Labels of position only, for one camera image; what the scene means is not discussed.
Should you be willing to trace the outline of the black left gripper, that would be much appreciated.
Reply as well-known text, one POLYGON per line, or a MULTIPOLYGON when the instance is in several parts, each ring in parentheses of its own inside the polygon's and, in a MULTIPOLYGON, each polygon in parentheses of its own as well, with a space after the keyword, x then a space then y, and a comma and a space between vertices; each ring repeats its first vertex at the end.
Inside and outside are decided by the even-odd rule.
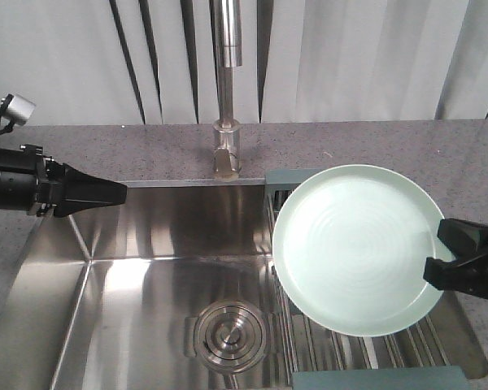
POLYGON ((43 154, 38 145, 0 148, 0 210, 41 216, 63 201, 63 215, 123 205, 127 186, 87 175, 43 154))

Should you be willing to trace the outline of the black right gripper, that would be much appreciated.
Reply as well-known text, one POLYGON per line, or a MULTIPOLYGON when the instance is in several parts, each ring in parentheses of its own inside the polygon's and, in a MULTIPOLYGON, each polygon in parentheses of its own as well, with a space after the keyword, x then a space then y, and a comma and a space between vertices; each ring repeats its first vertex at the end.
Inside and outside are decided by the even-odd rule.
POLYGON ((437 237, 455 259, 426 258, 423 279, 441 291, 488 300, 488 224, 443 219, 437 237))

